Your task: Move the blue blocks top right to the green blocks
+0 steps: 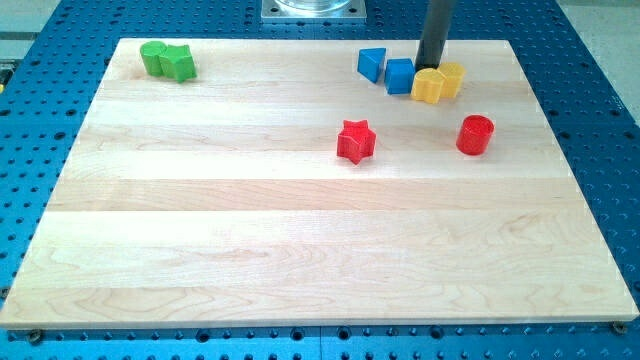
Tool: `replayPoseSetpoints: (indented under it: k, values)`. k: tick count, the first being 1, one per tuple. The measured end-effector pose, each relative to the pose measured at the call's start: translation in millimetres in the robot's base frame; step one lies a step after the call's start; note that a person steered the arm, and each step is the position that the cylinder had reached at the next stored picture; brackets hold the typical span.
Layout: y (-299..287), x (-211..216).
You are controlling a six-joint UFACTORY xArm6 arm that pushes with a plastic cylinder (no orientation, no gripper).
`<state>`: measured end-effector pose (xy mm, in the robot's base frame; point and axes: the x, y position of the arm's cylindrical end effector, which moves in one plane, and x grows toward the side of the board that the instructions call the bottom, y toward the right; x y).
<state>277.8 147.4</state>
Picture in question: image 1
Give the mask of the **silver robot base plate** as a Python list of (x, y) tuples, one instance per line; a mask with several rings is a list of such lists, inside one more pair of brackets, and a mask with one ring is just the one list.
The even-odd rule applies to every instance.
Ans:
[(262, 0), (260, 16), (266, 23), (365, 22), (365, 0)]

